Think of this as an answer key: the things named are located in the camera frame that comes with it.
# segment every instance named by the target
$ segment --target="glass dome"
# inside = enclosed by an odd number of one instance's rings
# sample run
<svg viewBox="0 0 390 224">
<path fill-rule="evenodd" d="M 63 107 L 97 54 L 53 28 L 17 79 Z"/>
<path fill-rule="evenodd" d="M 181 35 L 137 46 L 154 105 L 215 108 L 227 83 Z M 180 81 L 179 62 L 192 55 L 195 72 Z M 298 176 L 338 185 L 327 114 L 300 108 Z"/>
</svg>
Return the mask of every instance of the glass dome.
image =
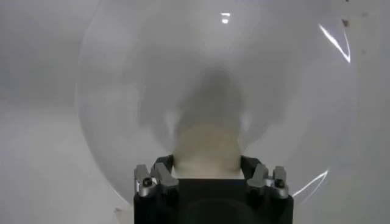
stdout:
<svg viewBox="0 0 390 224">
<path fill-rule="evenodd" d="M 284 166 L 298 206 L 336 169 L 356 77 L 326 1 L 110 0 L 83 39 L 76 102 L 97 165 L 129 203 L 135 166 L 203 124 Z"/>
</svg>

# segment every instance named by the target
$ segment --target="screw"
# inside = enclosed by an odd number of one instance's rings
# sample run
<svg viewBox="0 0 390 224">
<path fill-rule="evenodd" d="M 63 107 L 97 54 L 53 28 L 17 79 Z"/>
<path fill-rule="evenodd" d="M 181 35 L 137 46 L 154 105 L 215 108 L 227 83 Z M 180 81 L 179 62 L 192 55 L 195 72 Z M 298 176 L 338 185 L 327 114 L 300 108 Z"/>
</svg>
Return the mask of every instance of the screw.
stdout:
<svg viewBox="0 0 390 224">
<path fill-rule="evenodd" d="M 276 179 L 275 180 L 275 187 L 285 188 L 285 182 L 282 179 Z"/>
<path fill-rule="evenodd" d="M 144 187 L 150 187 L 152 184 L 153 184 L 153 180 L 152 180 L 150 177 L 147 177 L 147 178 L 145 178 L 145 179 L 142 181 L 142 185 L 143 185 Z"/>
</svg>

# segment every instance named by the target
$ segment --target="metal bracket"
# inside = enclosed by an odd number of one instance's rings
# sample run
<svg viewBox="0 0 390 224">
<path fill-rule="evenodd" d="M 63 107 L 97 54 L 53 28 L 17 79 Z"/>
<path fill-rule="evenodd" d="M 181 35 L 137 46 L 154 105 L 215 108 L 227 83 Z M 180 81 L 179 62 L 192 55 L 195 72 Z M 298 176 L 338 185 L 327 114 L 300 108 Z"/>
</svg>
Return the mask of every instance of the metal bracket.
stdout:
<svg viewBox="0 0 390 224">
<path fill-rule="evenodd" d="M 254 175 L 251 179 L 247 180 L 249 190 L 255 190 L 260 195 L 264 194 L 264 187 L 266 184 L 266 178 L 268 177 L 268 169 L 264 164 L 257 164 Z"/>
<path fill-rule="evenodd" d="M 134 170 L 134 190 L 141 197 L 146 197 L 154 193 L 156 183 L 149 175 L 145 164 L 137 165 Z"/>
<path fill-rule="evenodd" d="M 288 198 L 288 185 L 286 184 L 286 171 L 282 166 L 275 167 L 272 174 L 273 183 L 271 188 L 273 190 L 272 196 L 275 198 Z"/>
<path fill-rule="evenodd" d="M 179 187 L 178 179 L 172 177 L 163 163 L 154 164 L 151 174 L 156 178 L 157 182 L 161 184 L 163 193 L 167 193 L 169 190 L 177 189 Z"/>
</svg>

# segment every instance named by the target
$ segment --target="beige object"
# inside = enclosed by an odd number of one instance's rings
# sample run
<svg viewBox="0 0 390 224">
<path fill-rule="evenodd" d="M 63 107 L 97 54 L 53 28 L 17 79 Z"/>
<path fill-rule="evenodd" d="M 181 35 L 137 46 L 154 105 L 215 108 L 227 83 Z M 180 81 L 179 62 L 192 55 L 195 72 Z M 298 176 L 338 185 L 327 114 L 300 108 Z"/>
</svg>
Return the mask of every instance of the beige object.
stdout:
<svg viewBox="0 0 390 224">
<path fill-rule="evenodd" d="M 175 172 L 187 178 L 228 178 L 239 174 L 237 133 L 218 125 L 185 130 L 174 151 Z"/>
</svg>

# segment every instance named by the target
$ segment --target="white surface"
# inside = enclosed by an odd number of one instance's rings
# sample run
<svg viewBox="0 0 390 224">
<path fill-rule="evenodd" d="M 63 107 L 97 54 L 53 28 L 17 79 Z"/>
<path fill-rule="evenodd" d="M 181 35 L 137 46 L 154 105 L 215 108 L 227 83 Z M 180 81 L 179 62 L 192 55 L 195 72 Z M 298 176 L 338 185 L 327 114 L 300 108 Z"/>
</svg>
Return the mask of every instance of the white surface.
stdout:
<svg viewBox="0 0 390 224">
<path fill-rule="evenodd" d="M 389 187 L 383 177 L 389 172 L 390 68 L 383 62 L 390 59 L 390 30 L 382 31 L 381 19 L 390 18 L 381 12 L 390 5 L 375 3 L 348 16 L 359 76 L 358 119 L 341 153 L 345 160 L 324 183 L 327 190 L 297 210 L 296 223 L 390 219 L 388 194 L 379 194 Z M 82 32 L 97 4 L 0 2 L 1 224 L 116 223 L 120 199 L 93 164 L 72 109 Z M 366 54 L 358 57 L 362 49 Z M 325 203 L 318 206 L 319 200 Z"/>
</svg>

